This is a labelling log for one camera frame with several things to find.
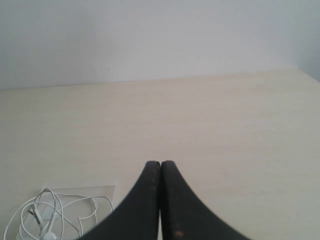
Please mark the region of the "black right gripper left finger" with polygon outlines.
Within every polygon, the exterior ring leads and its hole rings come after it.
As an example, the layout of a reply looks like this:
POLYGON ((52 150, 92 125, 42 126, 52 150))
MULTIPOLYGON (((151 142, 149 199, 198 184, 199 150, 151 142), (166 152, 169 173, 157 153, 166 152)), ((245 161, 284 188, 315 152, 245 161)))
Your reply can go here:
POLYGON ((158 193, 161 166, 146 162, 122 202, 82 240, 156 240, 159 229, 158 193))

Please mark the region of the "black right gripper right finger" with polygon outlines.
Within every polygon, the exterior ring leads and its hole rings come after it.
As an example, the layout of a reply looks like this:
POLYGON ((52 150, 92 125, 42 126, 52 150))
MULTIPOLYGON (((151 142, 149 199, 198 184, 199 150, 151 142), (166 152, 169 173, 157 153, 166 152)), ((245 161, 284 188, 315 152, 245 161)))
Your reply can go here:
POLYGON ((161 163, 159 210, 164 240, 247 240, 193 192, 174 161, 161 163))

